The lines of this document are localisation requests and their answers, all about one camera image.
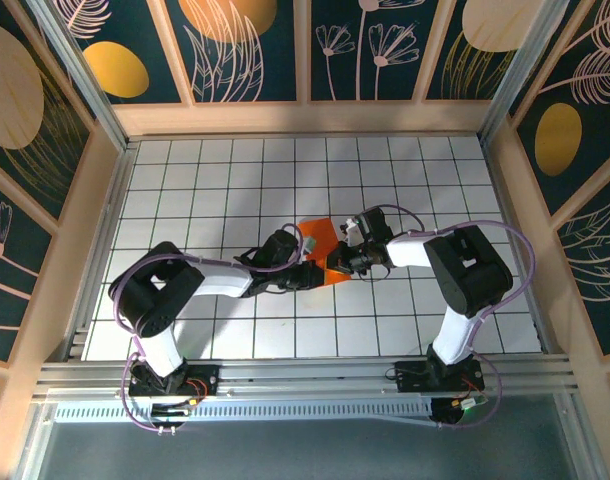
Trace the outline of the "orange square paper sheet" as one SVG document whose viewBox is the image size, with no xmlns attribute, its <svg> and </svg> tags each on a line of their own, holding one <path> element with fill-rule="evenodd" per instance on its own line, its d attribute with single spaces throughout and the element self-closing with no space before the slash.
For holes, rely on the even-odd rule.
<svg viewBox="0 0 610 480">
<path fill-rule="evenodd" d="M 314 260 L 316 265 L 324 272 L 324 286 L 331 286 L 351 279 L 350 275 L 330 270 L 326 267 L 327 256 L 338 246 L 339 239 L 332 220 L 319 218 L 303 221 L 297 226 L 306 238 L 315 241 L 311 253 L 306 255 L 307 260 Z"/>
</svg>

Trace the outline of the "black controller box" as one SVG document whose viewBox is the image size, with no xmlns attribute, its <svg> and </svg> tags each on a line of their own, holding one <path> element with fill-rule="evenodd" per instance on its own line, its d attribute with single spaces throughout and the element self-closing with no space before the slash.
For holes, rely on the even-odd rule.
<svg viewBox="0 0 610 480">
<path fill-rule="evenodd" d="M 153 403 L 150 422 L 156 428 L 179 428 L 190 417 L 191 408 L 186 402 L 176 404 Z"/>
</svg>

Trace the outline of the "black round controller housing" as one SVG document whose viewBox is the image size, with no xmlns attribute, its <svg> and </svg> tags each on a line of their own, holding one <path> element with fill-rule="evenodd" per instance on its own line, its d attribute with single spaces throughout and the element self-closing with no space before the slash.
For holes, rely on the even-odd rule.
<svg viewBox="0 0 610 480">
<path fill-rule="evenodd" d="M 468 428 L 469 424 L 464 424 L 461 420 L 465 412 L 475 406 L 476 400 L 473 398 L 433 398 L 430 403 L 430 419 L 439 427 Z"/>
</svg>

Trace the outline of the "aluminium mounting rail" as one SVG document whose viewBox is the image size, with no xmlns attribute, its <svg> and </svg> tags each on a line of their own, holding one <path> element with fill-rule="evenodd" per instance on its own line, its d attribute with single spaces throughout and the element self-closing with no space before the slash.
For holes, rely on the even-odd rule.
<svg viewBox="0 0 610 480">
<path fill-rule="evenodd" d="M 219 400 L 313 400 L 392 397 L 398 393 L 395 365 L 404 357 L 327 359 L 194 360 L 215 366 Z M 122 361 L 46 363 L 32 394 L 34 403 L 119 398 Z M 499 354 L 473 360 L 459 386 L 491 397 L 576 393 L 578 382 L 564 354 Z"/>
</svg>

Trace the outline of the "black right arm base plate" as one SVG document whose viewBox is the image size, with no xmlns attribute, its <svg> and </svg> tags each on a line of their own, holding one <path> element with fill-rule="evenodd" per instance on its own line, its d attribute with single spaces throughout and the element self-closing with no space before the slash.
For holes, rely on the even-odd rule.
<svg viewBox="0 0 610 480">
<path fill-rule="evenodd" d="M 474 358 L 447 367 L 435 359 L 399 361 L 394 364 L 394 379 L 399 393 L 457 393 L 470 386 L 485 389 L 481 364 Z"/>
</svg>

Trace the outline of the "aluminium side rail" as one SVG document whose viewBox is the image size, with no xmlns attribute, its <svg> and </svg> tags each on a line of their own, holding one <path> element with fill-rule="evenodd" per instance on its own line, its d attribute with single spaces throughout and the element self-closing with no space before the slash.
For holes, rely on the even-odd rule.
<svg viewBox="0 0 610 480">
<path fill-rule="evenodd" d="M 527 237 L 534 251 L 536 266 L 526 300 L 535 315 L 541 343 L 548 353 L 568 353 L 569 332 L 562 308 L 570 281 L 564 273 L 560 246 L 554 239 L 550 215 L 524 148 L 517 134 L 509 129 L 498 132 L 484 146 L 484 153 L 504 219 Z"/>
<path fill-rule="evenodd" d="M 80 348 L 75 341 L 76 336 L 85 332 L 94 320 L 96 301 L 101 290 L 105 266 L 118 225 L 119 210 L 126 194 L 135 153 L 136 148 L 128 146 L 117 157 L 70 321 L 65 337 L 59 345 L 59 354 L 56 354 L 56 357 L 65 362 L 81 355 Z"/>
</svg>

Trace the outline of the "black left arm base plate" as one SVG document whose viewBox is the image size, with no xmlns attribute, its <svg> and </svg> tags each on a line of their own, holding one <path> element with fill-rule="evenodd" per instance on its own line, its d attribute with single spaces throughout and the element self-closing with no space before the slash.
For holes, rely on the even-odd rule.
<svg viewBox="0 0 610 480">
<path fill-rule="evenodd" d="M 166 377 L 160 377 L 143 363 L 131 368 L 128 388 L 132 397 L 145 396 L 214 396 L 219 381 L 218 365 L 190 365 L 183 363 Z"/>
</svg>

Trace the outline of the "aluminium corner post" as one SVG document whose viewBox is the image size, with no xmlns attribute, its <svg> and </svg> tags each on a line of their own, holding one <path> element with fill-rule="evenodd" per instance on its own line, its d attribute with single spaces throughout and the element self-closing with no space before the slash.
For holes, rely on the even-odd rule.
<svg viewBox="0 0 610 480">
<path fill-rule="evenodd" d="M 524 42 L 513 57 L 477 132 L 478 139 L 484 148 L 491 144 L 496 132 L 506 119 L 511 105 L 564 17 L 568 4 L 569 0 L 544 0 L 537 11 L 534 20 L 529 25 Z"/>
<path fill-rule="evenodd" d="M 58 52 L 59 58 L 72 75 L 83 98 L 93 110 L 96 119 L 120 152 L 127 148 L 128 136 L 115 115 L 107 96 L 100 88 L 83 53 L 71 35 L 52 0 L 27 0 L 37 21 Z"/>
</svg>

